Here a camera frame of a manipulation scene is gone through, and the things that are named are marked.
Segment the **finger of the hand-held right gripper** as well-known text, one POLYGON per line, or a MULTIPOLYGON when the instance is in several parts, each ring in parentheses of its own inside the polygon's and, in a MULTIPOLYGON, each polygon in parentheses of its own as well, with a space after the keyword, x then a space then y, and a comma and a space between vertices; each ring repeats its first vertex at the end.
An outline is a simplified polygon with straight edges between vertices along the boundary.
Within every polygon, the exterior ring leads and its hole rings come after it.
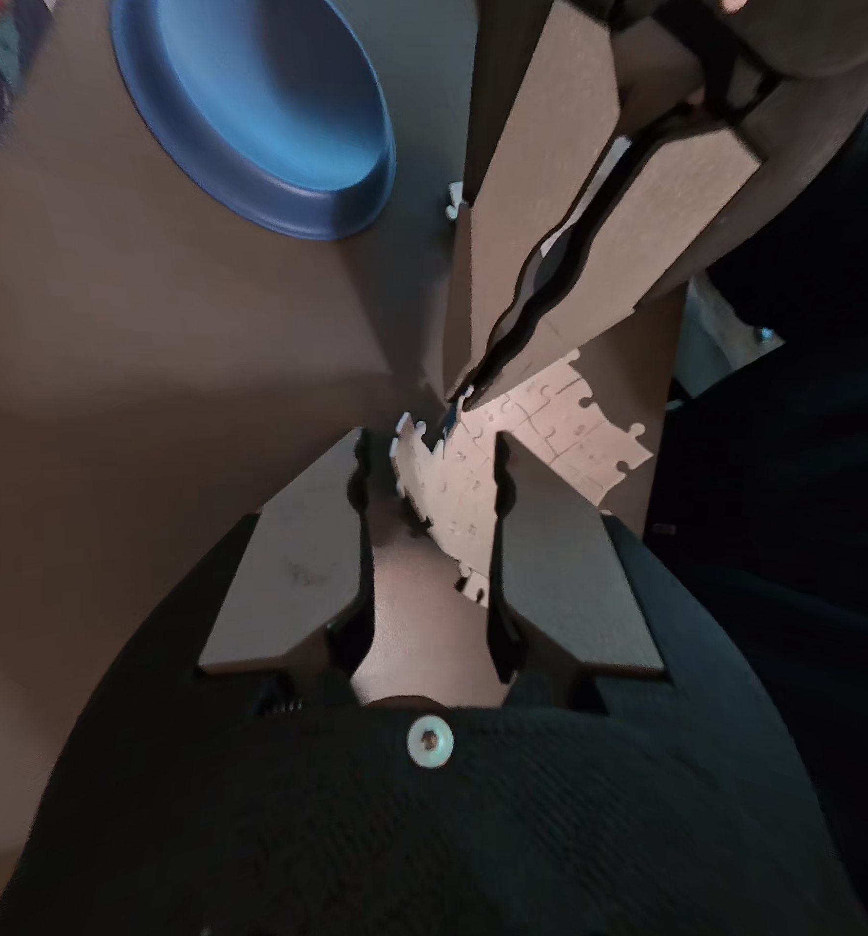
POLYGON ((762 166, 731 127, 638 141, 564 236, 547 280, 472 381, 491 401, 633 313, 762 166))
POLYGON ((480 2, 442 343, 465 389, 540 244, 566 219, 620 115, 610 28, 576 2, 480 2))

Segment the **assembled curved puzzle section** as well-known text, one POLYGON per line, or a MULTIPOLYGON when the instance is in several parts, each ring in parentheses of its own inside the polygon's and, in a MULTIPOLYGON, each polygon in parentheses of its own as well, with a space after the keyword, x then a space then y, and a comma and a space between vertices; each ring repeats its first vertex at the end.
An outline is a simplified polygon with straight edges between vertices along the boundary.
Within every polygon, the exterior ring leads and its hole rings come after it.
POLYGON ((653 451, 639 441, 642 424, 621 429, 595 402, 574 368, 574 350, 494 401, 467 413, 445 448, 432 451, 426 426, 409 413, 399 420, 390 460, 399 496, 410 500, 428 535, 458 565, 460 592, 488 604, 487 577, 497 525, 496 441, 509 433, 600 507, 606 494, 653 451))

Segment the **single white puzzle piece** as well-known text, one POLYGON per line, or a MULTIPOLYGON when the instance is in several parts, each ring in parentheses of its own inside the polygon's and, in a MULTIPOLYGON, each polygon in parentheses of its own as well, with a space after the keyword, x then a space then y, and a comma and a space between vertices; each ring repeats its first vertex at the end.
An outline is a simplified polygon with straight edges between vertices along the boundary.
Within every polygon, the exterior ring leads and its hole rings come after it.
POLYGON ((432 451, 443 449, 450 440, 457 424, 463 417, 463 406, 466 403, 467 394, 459 394, 449 404, 446 413, 440 420, 438 435, 432 451))

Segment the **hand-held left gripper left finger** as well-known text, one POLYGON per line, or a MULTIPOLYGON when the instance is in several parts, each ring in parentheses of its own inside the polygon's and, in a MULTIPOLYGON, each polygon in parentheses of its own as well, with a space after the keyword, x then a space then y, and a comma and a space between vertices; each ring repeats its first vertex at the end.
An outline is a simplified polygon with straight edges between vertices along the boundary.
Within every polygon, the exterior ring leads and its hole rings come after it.
POLYGON ((352 429, 266 502, 201 651, 210 675, 351 675, 374 637, 367 436, 352 429))

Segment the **blue round ball stand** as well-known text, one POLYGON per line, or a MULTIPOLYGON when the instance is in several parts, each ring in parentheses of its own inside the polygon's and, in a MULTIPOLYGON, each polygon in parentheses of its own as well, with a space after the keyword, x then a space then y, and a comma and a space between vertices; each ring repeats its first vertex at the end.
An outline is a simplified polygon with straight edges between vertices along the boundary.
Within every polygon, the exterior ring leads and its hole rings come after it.
POLYGON ((393 191, 393 126, 369 56, 324 1, 117 1, 137 111, 219 203, 293 238, 369 228, 393 191))

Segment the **person's right forearm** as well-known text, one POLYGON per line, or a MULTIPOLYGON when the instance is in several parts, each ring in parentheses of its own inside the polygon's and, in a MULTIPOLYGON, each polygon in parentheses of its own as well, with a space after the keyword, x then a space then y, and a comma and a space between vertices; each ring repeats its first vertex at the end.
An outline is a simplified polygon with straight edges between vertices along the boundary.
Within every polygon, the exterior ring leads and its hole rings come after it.
POLYGON ((868 115, 777 217, 711 264, 749 326, 793 345, 868 334, 868 115))

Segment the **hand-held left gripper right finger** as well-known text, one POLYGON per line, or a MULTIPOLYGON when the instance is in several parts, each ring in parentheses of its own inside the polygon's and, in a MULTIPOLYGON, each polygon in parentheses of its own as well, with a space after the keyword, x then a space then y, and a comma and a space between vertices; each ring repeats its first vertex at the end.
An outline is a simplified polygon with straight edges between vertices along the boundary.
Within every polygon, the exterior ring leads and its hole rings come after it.
POLYGON ((666 672, 600 510, 511 433, 496 438, 487 644, 500 682, 666 672))

